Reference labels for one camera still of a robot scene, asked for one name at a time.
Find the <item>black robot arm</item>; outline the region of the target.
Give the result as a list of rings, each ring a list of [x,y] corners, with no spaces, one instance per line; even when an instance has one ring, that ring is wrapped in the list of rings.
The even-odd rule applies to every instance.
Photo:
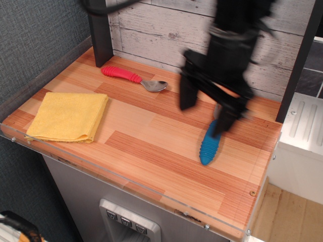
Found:
[[[210,25],[210,42],[206,54],[186,50],[181,69],[181,110],[196,104],[202,91],[220,106],[213,136],[228,131],[247,110],[254,97],[243,74],[259,32],[268,31],[262,18],[271,14],[273,1],[218,1],[214,22]]]

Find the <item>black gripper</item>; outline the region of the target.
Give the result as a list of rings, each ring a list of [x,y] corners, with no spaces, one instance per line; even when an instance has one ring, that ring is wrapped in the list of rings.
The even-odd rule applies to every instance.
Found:
[[[228,131],[246,109],[254,93],[245,81],[246,71],[257,42],[256,37],[222,39],[212,36],[206,54],[193,50],[184,52],[181,69],[180,109],[196,105],[202,91],[219,104],[213,117],[217,121],[212,136]]]

